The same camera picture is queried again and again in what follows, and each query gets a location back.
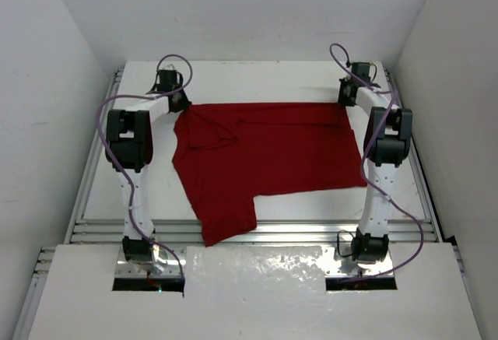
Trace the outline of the red t-shirt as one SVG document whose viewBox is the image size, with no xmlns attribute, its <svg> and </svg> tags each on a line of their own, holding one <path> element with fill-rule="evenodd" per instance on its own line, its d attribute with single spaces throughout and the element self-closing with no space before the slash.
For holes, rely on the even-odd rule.
<svg viewBox="0 0 498 340">
<path fill-rule="evenodd" d="M 172 163 L 204 244 L 255 229 L 254 198 L 365 185 L 344 107 L 336 103 L 214 103 L 175 125 Z"/>
</svg>

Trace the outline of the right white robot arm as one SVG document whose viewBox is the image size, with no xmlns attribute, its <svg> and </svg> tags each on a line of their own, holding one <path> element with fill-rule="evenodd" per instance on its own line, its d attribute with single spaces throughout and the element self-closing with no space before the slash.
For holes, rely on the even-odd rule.
<svg viewBox="0 0 498 340">
<path fill-rule="evenodd" d="M 370 64 L 353 62 L 340 80 L 338 103 L 360 107 L 369 120 L 363 141 L 362 173 L 367 190 L 362 217 L 351 243 L 351 259 L 363 264 L 383 261 L 388 254 L 388 211 L 395 174 L 408 157 L 412 110 L 387 98 L 372 82 Z"/>
</svg>

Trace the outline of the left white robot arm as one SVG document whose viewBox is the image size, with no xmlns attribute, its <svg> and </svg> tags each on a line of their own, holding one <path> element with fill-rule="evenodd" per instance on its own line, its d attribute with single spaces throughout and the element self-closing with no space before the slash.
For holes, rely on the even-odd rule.
<svg viewBox="0 0 498 340">
<path fill-rule="evenodd" d="M 117 172 L 127 215 L 122 249 L 126 261 L 153 263 L 155 228 L 149 211 L 146 179 L 153 160 L 152 124 L 165 114 L 190 107 L 184 78 L 175 68 L 160 69 L 152 89 L 125 109 L 107 112 L 106 158 Z"/>
</svg>

